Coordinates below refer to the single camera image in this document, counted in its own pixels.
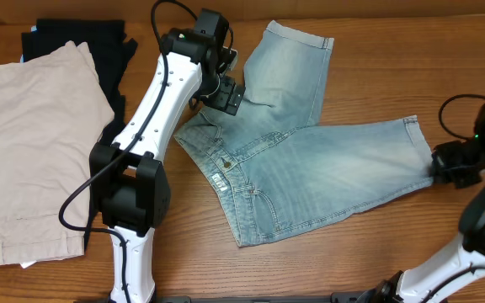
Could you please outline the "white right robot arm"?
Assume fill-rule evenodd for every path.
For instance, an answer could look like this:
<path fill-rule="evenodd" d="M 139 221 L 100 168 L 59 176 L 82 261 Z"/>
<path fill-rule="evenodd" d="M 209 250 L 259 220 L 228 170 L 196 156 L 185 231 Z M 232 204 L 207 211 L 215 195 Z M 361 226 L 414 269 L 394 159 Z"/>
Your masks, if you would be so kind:
<path fill-rule="evenodd" d="M 432 154 L 432 174 L 438 183 L 464 189 L 482 180 L 485 170 L 485 97 L 473 135 L 457 135 Z M 463 211 L 458 235 L 417 268 L 399 271 L 358 302 L 445 302 L 450 295 L 485 277 L 485 186 Z"/>

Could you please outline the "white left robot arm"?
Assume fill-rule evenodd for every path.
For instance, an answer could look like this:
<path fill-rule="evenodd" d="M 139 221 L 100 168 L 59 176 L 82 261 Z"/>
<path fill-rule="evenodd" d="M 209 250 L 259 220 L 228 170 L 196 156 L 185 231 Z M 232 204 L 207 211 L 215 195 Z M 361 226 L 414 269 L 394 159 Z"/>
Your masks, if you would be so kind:
<path fill-rule="evenodd" d="M 191 29 L 159 39 L 155 76 L 129 124 L 90 154 L 91 204 L 111 236 L 115 281 L 109 302 L 152 302 L 152 240 L 171 198 L 163 166 L 184 108 L 198 104 L 235 115 L 243 98 L 227 71 L 237 62 L 232 28 L 202 9 Z"/>

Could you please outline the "light blue denim shorts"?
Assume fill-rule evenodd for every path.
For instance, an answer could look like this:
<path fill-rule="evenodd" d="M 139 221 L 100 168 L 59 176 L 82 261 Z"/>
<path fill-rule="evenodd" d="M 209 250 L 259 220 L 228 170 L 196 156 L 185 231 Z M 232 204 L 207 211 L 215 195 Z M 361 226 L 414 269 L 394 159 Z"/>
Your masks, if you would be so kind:
<path fill-rule="evenodd" d="M 216 191 L 239 247 L 277 242 L 429 187 L 416 116 L 319 123 L 333 39 L 268 24 L 235 115 L 201 109 L 175 134 Z"/>

